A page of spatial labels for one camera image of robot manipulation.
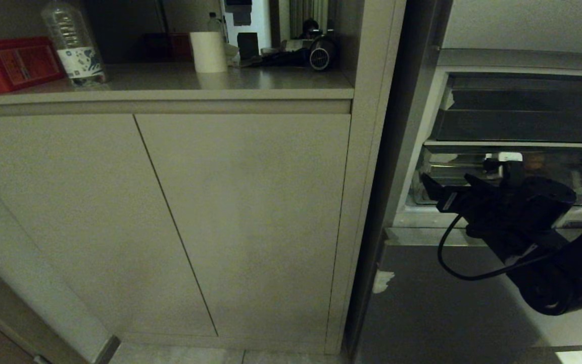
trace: refrigerator door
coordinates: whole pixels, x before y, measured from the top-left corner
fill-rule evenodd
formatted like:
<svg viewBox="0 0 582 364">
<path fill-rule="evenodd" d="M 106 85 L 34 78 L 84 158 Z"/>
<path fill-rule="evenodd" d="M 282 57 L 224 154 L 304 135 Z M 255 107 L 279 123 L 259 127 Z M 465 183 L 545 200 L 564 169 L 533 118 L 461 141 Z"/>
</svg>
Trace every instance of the refrigerator door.
<svg viewBox="0 0 582 364">
<path fill-rule="evenodd" d="M 582 310 L 541 315 L 527 306 L 507 277 L 467 282 L 447 274 L 437 262 L 443 232 L 388 231 L 379 271 L 395 276 L 385 290 L 372 294 L 357 364 L 511 364 L 531 346 L 582 345 Z M 570 231 L 568 238 L 578 233 Z M 449 236 L 444 259 L 468 275 L 503 267 L 483 242 L 466 237 L 463 230 Z"/>
</svg>

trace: cabinet panel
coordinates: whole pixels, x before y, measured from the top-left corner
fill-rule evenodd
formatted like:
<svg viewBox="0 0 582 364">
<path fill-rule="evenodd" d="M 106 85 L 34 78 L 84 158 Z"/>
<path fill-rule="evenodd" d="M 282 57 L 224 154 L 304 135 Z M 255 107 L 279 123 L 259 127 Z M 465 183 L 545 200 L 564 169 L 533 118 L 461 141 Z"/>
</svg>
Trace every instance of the cabinet panel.
<svg viewBox="0 0 582 364">
<path fill-rule="evenodd" d="M 219 337 L 325 340 L 349 115 L 137 115 Z"/>
<path fill-rule="evenodd" d="M 131 115 L 0 117 L 0 197 L 114 334 L 216 336 Z"/>
</svg>

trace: floor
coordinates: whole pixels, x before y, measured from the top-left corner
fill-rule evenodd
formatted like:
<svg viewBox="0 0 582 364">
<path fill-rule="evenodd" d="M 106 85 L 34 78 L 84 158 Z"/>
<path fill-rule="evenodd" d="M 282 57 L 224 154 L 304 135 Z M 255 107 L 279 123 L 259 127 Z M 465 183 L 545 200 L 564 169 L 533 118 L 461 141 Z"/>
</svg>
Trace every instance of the floor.
<svg viewBox="0 0 582 364">
<path fill-rule="evenodd" d="M 123 343 L 109 364 L 346 364 L 337 355 Z"/>
</svg>

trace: black cable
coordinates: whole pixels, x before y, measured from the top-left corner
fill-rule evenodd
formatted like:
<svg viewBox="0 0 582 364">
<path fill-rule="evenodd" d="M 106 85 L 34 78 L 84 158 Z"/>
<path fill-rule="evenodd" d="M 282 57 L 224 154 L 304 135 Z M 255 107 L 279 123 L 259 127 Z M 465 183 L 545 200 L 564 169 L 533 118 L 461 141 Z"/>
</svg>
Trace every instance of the black cable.
<svg viewBox="0 0 582 364">
<path fill-rule="evenodd" d="M 504 267 L 502 269 L 488 272 L 487 274 L 480 274 L 480 275 L 474 275 L 474 276 L 461 275 L 458 272 L 453 271 L 450 267 L 448 267 L 448 265 L 446 265 L 446 263 L 444 263 L 444 258 L 442 256 L 442 252 L 444 250 L 444 243 L 446 242 L 446 238 L 448 237 L 448 234 L 450 234 L 450 232 L 455 227 L 455 224 L 457 224 L 457 222 L 459 222 L 459 220 L 461 218 L 462 218 L 461 214 L 457 215 L 455 217 L 455 219 L 453 219 L 453 222 L 451 222 L 451 224 L 446 229 L 446 232 L 442 236 L 441 240 L 439 240 L 439 246 L 437 247 L 437 260 L 439 260 L 439 264 L 446 270 L 446 272 L 448 272 L 450 275 L 457 277 L 459 279 L 462 279 L 464 281 L 481 281 L 482 279 L 496 277 L 498 275 L 505 274 L 506 272 L 510 272 L 510 271 L 515 270 L 515 269 L 524 267 L 525 265 L 529 265 L 529 264 L 536 263 L 536 262 L 539 262 L 541 260 L 547 259 L 550 256 L 552 256 L 552 254 L 553 254 L 553 253 L 545 254 L 545 255 L 539 256 L 538 258 L 527 260 L 526 262 L 516 263 L 513 265 L 509 265 L 508 267 Z"/>
</svg>

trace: paper towel roll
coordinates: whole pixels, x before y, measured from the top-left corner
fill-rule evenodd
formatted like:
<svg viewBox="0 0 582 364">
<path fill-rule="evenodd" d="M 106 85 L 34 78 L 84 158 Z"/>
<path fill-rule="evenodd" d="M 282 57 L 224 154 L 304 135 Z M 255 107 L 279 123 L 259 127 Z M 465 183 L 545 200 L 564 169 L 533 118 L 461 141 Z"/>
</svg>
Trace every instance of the paper towel roll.
<svg viewBox="0 0 582 364">
<path fill-rule="evenodd" d="M 192 32 L 190 33 L 190 41 L 197 72 L 228 71 L 224 55 L 224 38 L 220 32 Z"/>
</svg>

